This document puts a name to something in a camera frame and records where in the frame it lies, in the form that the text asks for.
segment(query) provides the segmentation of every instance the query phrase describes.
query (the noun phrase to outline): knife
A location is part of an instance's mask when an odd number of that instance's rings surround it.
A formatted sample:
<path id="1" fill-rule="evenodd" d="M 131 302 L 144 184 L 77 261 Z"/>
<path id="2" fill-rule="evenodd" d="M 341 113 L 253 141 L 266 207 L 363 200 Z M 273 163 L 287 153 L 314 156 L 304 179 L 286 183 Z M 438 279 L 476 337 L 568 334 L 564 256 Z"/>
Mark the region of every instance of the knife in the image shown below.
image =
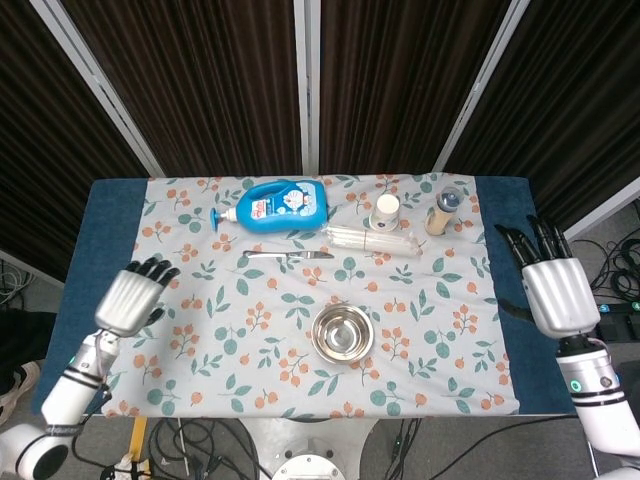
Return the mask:
<path id="1" fill-rule="evenodd" d="M 256 252 L 254 250 L 245 250 L 242 254 L 247 258 L 304 258 L 306 260 L 333 258 L 330 253 L 319 250 L 302 250 L 300 252 Z"/>

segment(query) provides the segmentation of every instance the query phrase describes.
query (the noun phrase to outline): blue plastic bottle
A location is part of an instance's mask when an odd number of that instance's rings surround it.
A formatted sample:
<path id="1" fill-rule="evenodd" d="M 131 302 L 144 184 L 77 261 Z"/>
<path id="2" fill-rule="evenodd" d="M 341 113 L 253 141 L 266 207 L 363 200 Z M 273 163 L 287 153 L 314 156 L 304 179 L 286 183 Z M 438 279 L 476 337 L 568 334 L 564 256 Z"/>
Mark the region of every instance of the blue plastic bottle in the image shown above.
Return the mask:
<path id="1" fill-rule="evenodd" d="M 324 185 L 313 180 L 263 183 L 247 190 L 226 212 L 211 209 L 214 230 L 222 218 L 256 233 L 314 230 L 327 222 L 327 196 Z"/>

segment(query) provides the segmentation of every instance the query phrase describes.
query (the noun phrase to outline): robot finger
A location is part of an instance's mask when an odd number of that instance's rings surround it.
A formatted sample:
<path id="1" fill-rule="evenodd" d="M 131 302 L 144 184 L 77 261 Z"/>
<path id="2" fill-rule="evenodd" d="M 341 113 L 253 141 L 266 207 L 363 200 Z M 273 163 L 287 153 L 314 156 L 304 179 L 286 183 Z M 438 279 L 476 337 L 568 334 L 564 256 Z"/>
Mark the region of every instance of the robot finger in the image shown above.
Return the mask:
<path id="1" fill-rule="evenodd" d="M 571 249 L 569 248 L 569 244 L 567 243 L 567 239 L 564 236 L 564 233 L 558 228 L 557 225 L 552 225 L 551 231 L 553 233 L 553 239 L 558 247 L 558 254 L 560 258 L 571 258 L 573 257 L 573 253 L 571 253 Z"/>
<path id="2" fill-rule="evenodd" d="M 147 326 L 153 325 L 154 323 L 156 323 L 158 320 L 162 318 L 162 315 L 164 315 L 164 310 L 161 308 L 156 308 L 153 312 L 151 312 L 151 315 L 149 315 L 149 320 L 147 320 Z"/>
<path id="3" fill-rule="evenodd" d="M 169 282 L 171 280 L 173 280 L 173 277 L 176 277 L 180 274 L 180 269 L 178 268 L 171 268 L 169 270 L 167 270 L 167 273 L 164 274 L 164 276 L 158 280 L 158 283 L 160 285 L 162 285 L 163 287 L 166 287 L 167 285 L 169 285 Z"/>
<path id="4" fill-rule="evenodd" d="M 149 280 L 158 280 L 160 278 L 160 275 L 162 275 L 165 270 L 170 267 L 171 262 L 169 260 L 163 260 L 158 265 L 156 265 L 156 267 L 151 271 L 149 275 L 147 275 L 147 277 L 149 278 Z"/>
<path id="5" fill-rule="evenodd" d="M 147 273 L 149 273 L 149 270 L 151 270 L 151 268 L 158 263 L 158 259 L 156 257 L 151 257 L 148 258 L 141 267 L 138 268 L 138 270 L 136 271 L 136 273 L 139 273 L 140 275 L 146 276 Z"/>
<path id="6" fill-rule="evenodd" d="M 125 270 L 127 272 L 135 272 L 138 267 L 140 267 L 140 262 L 138 262 L 137 260 L 134 260 L 133 262 L 131 262 L 129 265 L 127 265 L 125 267 Z"/>
<path id="7" fill-rule="evenodd" d="M 526 257 L 526 253 L 522 250 L 520 242 L 512 235 L 511 230 L 502 225 L 494 225 L 496 230 L 500 232 L 502 237 L 506 240 L 513 258 L 518 265 L 518 268 L 522 269 L 529 265 L 529 259 Z"/>
<path id="8" fill-rule="evenodd" d="M 531 240 L 529 240 L 529 238 L 518 229 L 512 228 L 511 233 L 516 237 L 516 240 L 520 242 L 521 248 L 526 252 L 526 256 L 529 259 L 529 263 L 538 263 L 540 261 L 540 256 L 531 243 Z"/>
<path id="9" fill-rule="evenodd" d="M 536 234 L 536 240 L 540 247 L 540 253 L 543 260 L 553 260 L 558 257 L 556 248 L 553 244 L 553 237 L 551 236 L 551 230 L 549 230 L 544 220 L 538 219 L 533 215 L 527 215 L 527 220 L 533 228 L 533 232 Z"/>

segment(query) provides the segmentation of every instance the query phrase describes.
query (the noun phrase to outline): brown curtain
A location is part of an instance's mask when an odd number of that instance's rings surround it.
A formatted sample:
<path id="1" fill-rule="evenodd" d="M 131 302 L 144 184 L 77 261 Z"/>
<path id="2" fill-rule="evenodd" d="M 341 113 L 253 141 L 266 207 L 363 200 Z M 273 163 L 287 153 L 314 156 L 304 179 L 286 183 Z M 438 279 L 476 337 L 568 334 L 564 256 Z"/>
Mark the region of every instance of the brown curtain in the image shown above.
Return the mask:
<path id="1" fill-rule="evenodd" d="M 291 0 L 64 0 L 169 176 L 301 172 Z"/>
<path id="2" fill-rule="evenodd" d="M 323 1 L 320 170 L 429 171 L 508 5 Z"/>
<path id="3" fill-rule="evenodd" d="M 529 177 L 564 228 L 640 176 L 640 3 L 534 1 L 447 170 Z"/>
<path id="4" fill-rule="evenodd" d="M 0 43 L 0 250 L 64 280 L 93 181 L 147 173 L 29 2 Z"/>

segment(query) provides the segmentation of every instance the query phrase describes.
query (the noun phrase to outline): blue cloth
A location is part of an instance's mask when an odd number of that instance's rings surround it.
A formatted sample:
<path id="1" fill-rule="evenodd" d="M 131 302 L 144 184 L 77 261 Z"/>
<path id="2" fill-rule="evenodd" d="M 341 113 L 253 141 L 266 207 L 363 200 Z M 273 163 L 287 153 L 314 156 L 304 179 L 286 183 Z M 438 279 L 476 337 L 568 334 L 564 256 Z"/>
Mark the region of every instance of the blue cloth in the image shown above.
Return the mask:
<path id="1" fill-rule="evenodd" d="M 34 412 L 40 411 L 84 338 L 97 330 L 93 315 L 116 274 L 131 259 L 146 191 L 146 178 L 93 184 L 31 404 Z"/>
<path id="2" fill-rule="evenodd" d="M 532 237 L 526 215 L 535 214 L 529 183 L 523 178 L 476 177 L 494 288 L 498 298 L 526 307 L 522 284 L 495 223 L 519 228 Z M 98 180 L 94 183 L 73 254 L 47 362 L 32 403 L 39 411 L 80 343 L 96 331 L 93 315 L 113 278 L 131 259 L 147 179 Z M 500 309 L 511 379 L 520 413 L 573 411 L 555 362 L 556 342 L 532 323 Z"/>
<path id="3" fill-rule="evenodd" d="M 516 177 L 475 177 L 484 235 L 497 298 L 528 308 L 522 279 L 511 251 L 493 227 L 501 224 L 524 232 L 535 244 L 527 215 L 535 215 L 529 181 Z M 498 309 L 511 380 L 521 414 L 568 413 L 574 407 L 555 360 L 558 343 L 529 321 Z"/>

